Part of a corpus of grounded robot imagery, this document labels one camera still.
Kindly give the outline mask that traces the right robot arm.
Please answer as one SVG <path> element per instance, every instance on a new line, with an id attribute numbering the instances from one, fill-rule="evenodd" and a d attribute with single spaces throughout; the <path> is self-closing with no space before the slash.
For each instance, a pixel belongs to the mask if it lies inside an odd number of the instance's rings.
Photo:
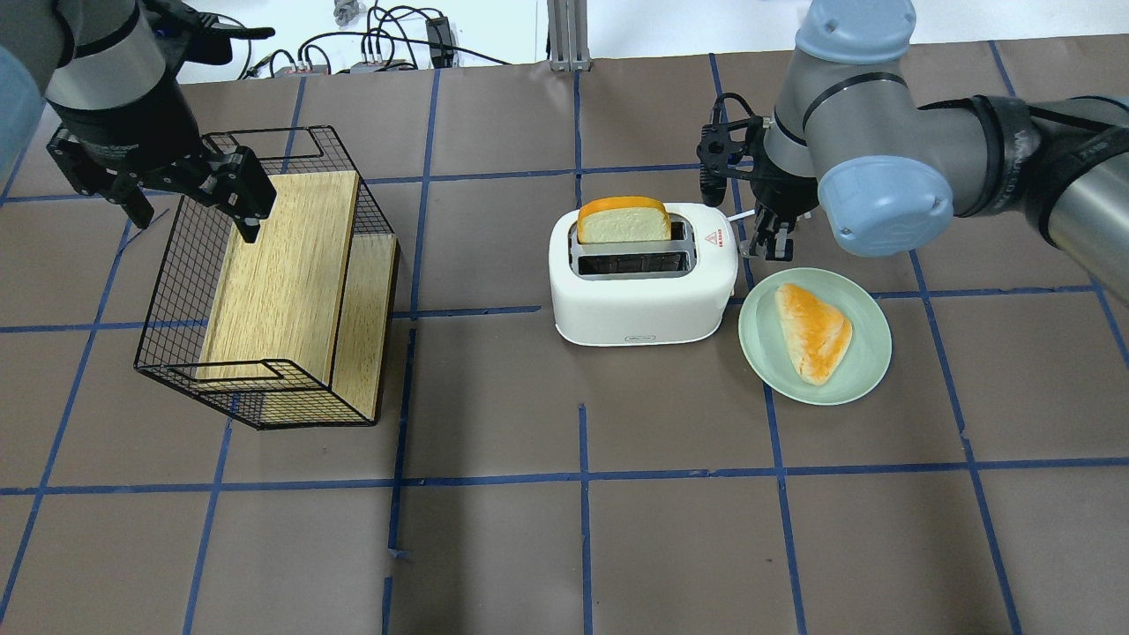
<path id="1" fill-rule="evenodd" d="M 796 221 L 821 206 L 835 242 L 882 258 L 939 237 L 956 218 L 1024 214 L 1126 301 L 1126 99 L 1029 103 L 973 95 L 917 106 L 900 69 L 914 33 L 910 1 L 814 1 L 770 116 L 723 122 L 714 101 L 697 148 L 704 205 L 749 182 L 751 245 L 793 256 Z"/>

